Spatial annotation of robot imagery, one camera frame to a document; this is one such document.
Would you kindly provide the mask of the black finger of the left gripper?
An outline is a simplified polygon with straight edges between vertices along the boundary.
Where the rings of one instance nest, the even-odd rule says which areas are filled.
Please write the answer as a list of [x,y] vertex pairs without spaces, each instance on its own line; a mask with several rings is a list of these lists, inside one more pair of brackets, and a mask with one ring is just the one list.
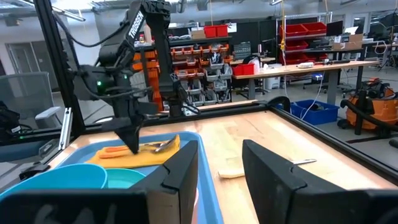
[[136,153],[136,127],[125,126],[115,130],[118,137],[124,142],[132,153]]
[[138,154],[139,153],[139,133],[142,127],[142,120],[141,119],[134,119],[132,121],[132,153]]

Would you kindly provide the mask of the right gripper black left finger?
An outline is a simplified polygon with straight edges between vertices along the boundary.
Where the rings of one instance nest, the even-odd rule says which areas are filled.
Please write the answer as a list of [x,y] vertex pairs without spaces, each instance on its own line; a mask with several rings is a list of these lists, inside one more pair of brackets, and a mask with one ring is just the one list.
[[1,200],[1,223],[190,223],[198,142],[128,189],[26,190]]

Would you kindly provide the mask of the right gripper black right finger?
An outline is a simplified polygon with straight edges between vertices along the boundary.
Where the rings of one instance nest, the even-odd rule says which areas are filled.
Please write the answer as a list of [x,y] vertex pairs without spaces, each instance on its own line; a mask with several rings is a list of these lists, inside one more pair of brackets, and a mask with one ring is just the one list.
[[395,190],[345,190],[249,139],[242,160],[259,223],[397,223]]

